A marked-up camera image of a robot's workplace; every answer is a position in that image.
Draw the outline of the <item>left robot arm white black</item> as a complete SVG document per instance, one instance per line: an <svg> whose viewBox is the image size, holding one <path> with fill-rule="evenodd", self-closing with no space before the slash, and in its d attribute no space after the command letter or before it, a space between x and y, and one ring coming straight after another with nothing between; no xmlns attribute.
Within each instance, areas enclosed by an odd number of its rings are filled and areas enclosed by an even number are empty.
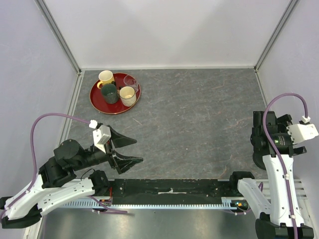
<svg viewBox="0 0 319 239"><path fill-rule="evenodd" d="M76 180L76 171L108 162L118 174L125 173L140 157L124 156L115 149L135 144L135 139L126 137L109 125L99 125L93 130L94 144L84 149L77 141L68 139L54 149L54 156L42 165L19 194L2 197L0 208L1 226L4 229L23 229L73 200L86 196L104 196L111 188L106 173L95 170L88 177Z"/></svg>

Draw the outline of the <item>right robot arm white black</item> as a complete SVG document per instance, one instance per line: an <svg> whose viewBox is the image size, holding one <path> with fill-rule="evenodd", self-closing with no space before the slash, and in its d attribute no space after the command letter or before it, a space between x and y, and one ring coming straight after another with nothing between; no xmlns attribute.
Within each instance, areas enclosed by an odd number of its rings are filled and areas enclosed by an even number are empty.
<svg viewBox="0 0 319 239"><path fill-rule="evenodd" d="M318 136L314 124L292 123L290 115L276 117L273 111L253 112L250 136L253 161L267 172L270 199L266 199L251 172L235 171L228 190L241 194L255 215L259 239L312 239L315 234L306 226L297 200L293 176L294 156L306 153L304 146L294 145Z"/></svg>

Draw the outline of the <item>black phone stand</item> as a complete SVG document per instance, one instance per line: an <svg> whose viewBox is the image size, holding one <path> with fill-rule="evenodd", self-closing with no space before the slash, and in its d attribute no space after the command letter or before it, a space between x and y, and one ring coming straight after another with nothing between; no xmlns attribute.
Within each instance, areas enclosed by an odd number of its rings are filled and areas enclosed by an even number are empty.
<svg viewBox="0 0 319 239"><path fill-rule="evenodd" d="M263 162L263 156L264 154L260 154L257 152L254 152L252 155L255 165L262 170L266 170L265 164Z"/></svg>

